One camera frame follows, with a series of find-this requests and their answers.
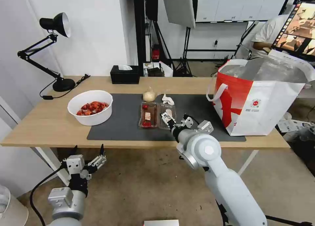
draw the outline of lamp power cord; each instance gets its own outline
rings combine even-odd
[[[51,176],[55,175],[57,172],[59,172],[61,169],[65,168],[65,166],[63,164],[61,164],[61,166],[56,169],[54,172],[52,172],[50,175],[48,175],[46,178],[44,178],[42,181],[40,181],[34,188],[33,190],[31,191],[31,194],[30,194],[30,205],[33,209],[33,211],[36,213],[36,215],[38,216],[40,222],[42,223],[42,226],[46,226],[45,224],[45,221],[42,217],[42,215],[40,214],[40,212],[36,209],[35,205],[34,205],[34,202],[33,202],[33,195],[34,195],[34,192],[35,190],[43,183],[45,182],[47,179],[49,179]]]
[[[81,82],[83,82],[84,80],[86,80],[87,78],[91,77],[91,75],[87,75],[85,74],[79,81],[76,82],[76,86],[74,88],[76,88]],[[60,97],[63,97],[65,95],[67,95],[69,92],[71,92],[74,88],[72,88],[71,90],[67,91],[66,93],[64,93],[63,95],[61,96],[57,96],[57,97],[53,97],[51,95],[42,95],[42,92],[47,88],[49,87],[51,84],[53,84],[57,79],[55,79],[54,81],[52,81],[51,83],[49,83],[47,86],[45,86],[40,92],[39,92],[39,96],[41,98],[43,98],[44,100],[52,100],[54,98],[60,98]]]

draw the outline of lamp base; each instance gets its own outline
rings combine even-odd
[[[75,82],[69,78],[57,79],[52,86],[53,90],[56,92],[65,92],[73,89],[75,87]]]

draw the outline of white t-shirt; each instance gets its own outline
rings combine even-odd
[[[273,19],[268,20],[261,28],[261,30],[256,33],[256,35],[252,39],[252,42],[273,43],[288,17],[289,17],[288,14],[282,14]],[[257,56],[264,57],[266,55],[267,53],[264,51],[258,51],[253,49],[252,58]]]

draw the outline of tissue box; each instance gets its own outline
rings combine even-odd
[[[130,66],[132,70],[119,70],[114,65],[111,70],[112,84],[139,84],[138,66]]]

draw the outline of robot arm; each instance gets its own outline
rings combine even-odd
[[[71,155],[63,160],[71,177],[68,187],[51,190],[48,201],[53,206],[54,221],[49,226],[81,226],[84,202],[88,196],[88,180],[106,162],[102,144],[99,156],[87,165],[83,155]]]
[[[218,205],[224,207],[229,223],[239,226],[267,226],[267,219],[241,177],[227,168],[221,158],[220,143],[211,135],[212,125],[204,120],[197,129],[190,129],[192,119],[184,116],[181,124],[167,113],[161,114],[178,142],[177,150],[194,170],[203,167],[206,185]]]

